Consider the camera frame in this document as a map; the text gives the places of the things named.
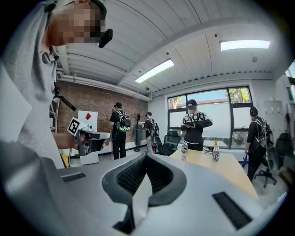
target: window frame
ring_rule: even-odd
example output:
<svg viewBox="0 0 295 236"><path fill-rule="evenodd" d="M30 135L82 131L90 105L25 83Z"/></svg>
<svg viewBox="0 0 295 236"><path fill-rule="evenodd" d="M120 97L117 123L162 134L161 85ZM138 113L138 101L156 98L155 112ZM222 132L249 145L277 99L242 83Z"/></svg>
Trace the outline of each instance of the window frame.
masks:
<svg viewBox="0 0 295 236"><path fill-rule="evenodd" d="M230 98L230 89L248 89L249 96L250 96L250 101L248 103L231 103L231 98ZM234 87L223 87L223 88L215 88L215 89L207 89L207 90L202 90L202 91L197 91L197 92L192 92L192 93L185 93L185 94L180 94L177 96L171 96L167 98L167 105L168 105L168 125L167 125L167 131L168 130L181 130L180 127L171 127L170 126L170 113L172 112L186 112L188 113L188 108L177 108L177 109L169 109L169 99L170 98L175 98L175 97L182 97L185 96L185 101L186 103L188 102L188 95L191 94L198 94L198 93L203 93L203 92L211 92L211 91L218 91L218 90L226 90L228 99L229 99L229 105L230 105L230 141L228 145L228 149L244 149L244 147L232 147L232 135L233 132L248 132L249 128L234 128L234 108L240 108L240 107L251 107L253 105L253 99L251 95L251 90L248 85L246 86L234 86Z"/></svg>

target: tree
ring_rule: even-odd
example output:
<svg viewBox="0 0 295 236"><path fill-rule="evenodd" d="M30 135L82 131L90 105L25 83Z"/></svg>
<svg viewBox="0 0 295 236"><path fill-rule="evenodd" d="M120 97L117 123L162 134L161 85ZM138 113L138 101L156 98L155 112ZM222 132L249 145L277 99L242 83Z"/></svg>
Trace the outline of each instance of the tree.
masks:
<svg viewBox="0 0 295 236"><path fill-rule="evenodd" d="M172 104L172 109L176 109L177 108L177 104L178 102L182 99L182 97L176 97L176 98L171 98L171 104Z"/></svg>
<svg viewBox="0 0 295 236"><path fill-rule="evenodd" d="M229 89L231 103L246 103L250 102L247 88L233 88Z"/></svg>

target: black cable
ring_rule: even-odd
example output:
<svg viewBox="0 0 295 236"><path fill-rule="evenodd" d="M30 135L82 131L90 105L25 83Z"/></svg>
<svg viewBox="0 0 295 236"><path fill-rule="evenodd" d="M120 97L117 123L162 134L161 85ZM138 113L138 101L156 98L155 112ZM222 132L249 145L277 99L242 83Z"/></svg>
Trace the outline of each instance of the black cable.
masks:
<svg viewBox="0 0 295 236"><path fill-rule="evenodd" d="M203 150L205 151L204 152L205 155L213 155L213 152L207 151L204 147L203 147Z"/></svg>

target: hand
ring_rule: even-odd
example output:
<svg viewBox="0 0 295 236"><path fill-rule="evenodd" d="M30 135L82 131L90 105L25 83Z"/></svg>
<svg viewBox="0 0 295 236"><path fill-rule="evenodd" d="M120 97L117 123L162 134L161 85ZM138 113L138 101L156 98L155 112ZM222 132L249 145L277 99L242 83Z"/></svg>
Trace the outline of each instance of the hand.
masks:
<svg viewBox="0 0 295 236"><path fill-rule="evenodd" d="M71 138L68 141L69 144L70 144L70 148L73 148L75 150L78 150L79 145L78 145L77 141L75 140L75 138L72 135L70 135L70 136L71 136ZM82 143L85 142L85 135L84 134L81 134L80 135L80 140L81 140Z"/></svg>

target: black backpack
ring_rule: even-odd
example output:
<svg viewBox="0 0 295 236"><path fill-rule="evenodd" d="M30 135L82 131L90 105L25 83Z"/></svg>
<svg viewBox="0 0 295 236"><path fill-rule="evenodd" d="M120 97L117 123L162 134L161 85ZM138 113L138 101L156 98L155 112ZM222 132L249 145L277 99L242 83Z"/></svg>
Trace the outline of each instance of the black backpack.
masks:
<svg viewBox="0 0 295 236"><path fill-rule="evenodd" d="M150 134L151 134L151 137L159 136L159 134L158 134L158 132L159 132L159 126L158 126L158 124L153 119L149 119L149 121L152 124L151 125L151 130L149 130L150 131Z"/></svg>
<svg viewBox="0 0 295 236"><path fill-rule="evenodd" d="M116 127L120 132L127 132L130 130L131 119L124 111L116 111L118 113L119 122L116 123Z"/></svg>
<svg viewBox="0 0 295 236"><path fill-rule="evenodd" d="M261 147L266 150L268 148L268 144L271 144L271 145L273 144L270 139L270 133L271 133L270 127L263 118L261 119L262 119L262 122L258 119L254 119L252 121L257 123L257 134L258 134L258 138L254 137L254 141L251 144L255 147L252 153L254 153L258 147Z"/></svg>

